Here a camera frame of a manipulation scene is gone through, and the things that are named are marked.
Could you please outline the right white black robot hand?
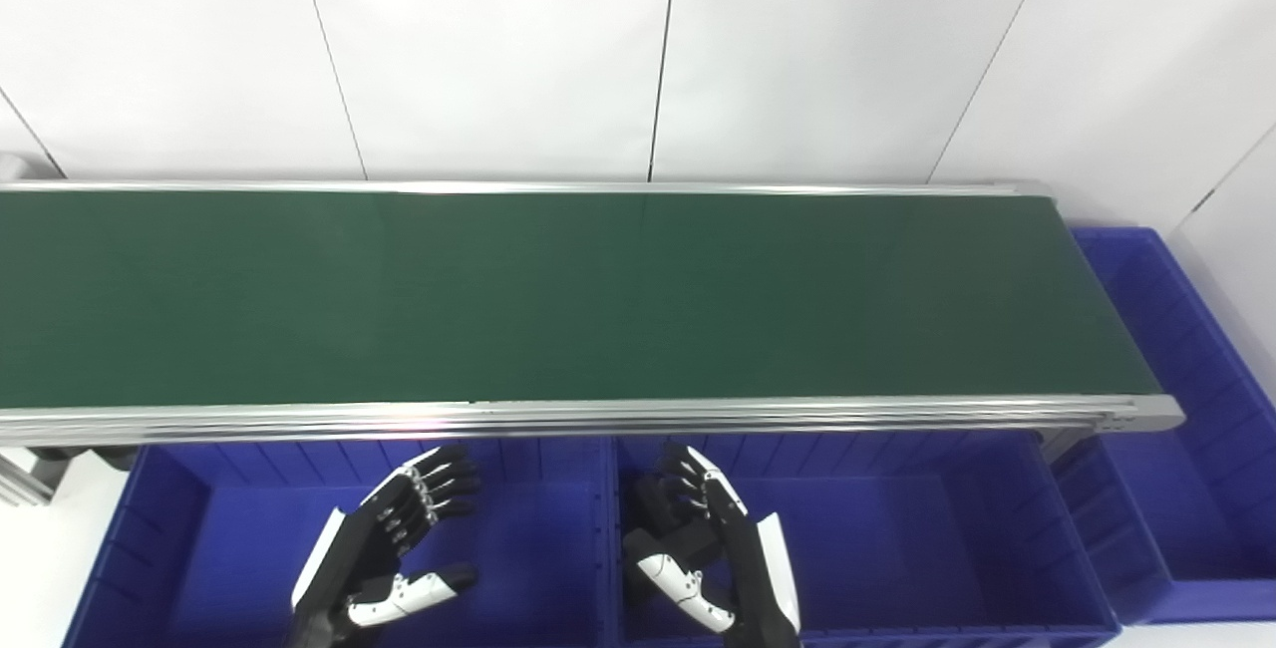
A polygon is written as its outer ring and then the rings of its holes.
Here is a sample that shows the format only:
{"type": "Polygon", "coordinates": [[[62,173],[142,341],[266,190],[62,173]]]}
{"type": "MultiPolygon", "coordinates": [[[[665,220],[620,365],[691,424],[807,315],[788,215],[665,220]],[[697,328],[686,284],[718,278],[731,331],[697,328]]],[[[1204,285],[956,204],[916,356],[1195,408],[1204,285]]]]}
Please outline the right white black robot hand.
{"type": "Polygon", "coordinates": [[[667,441],[632,485],[625,600],[662,597],[725,647],[800,647],[800,600],[778,513],[757,517],[695,448],[667,441]]]}

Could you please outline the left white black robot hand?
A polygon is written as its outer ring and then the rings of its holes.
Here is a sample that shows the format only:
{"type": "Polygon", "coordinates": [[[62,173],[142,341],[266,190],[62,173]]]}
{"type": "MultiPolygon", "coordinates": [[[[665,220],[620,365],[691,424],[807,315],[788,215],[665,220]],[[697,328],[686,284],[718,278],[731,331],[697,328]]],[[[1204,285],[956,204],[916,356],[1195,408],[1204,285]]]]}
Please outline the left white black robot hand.
{"type": "Polygon", "coordinates": [[[374,647],[387,628],[478,584],[472,563],[403,571],[441,520],[473,513],[478,466],[461,444],[392,469],[352,512],[329,513],[290,597],[287,647],[374,647]]]}

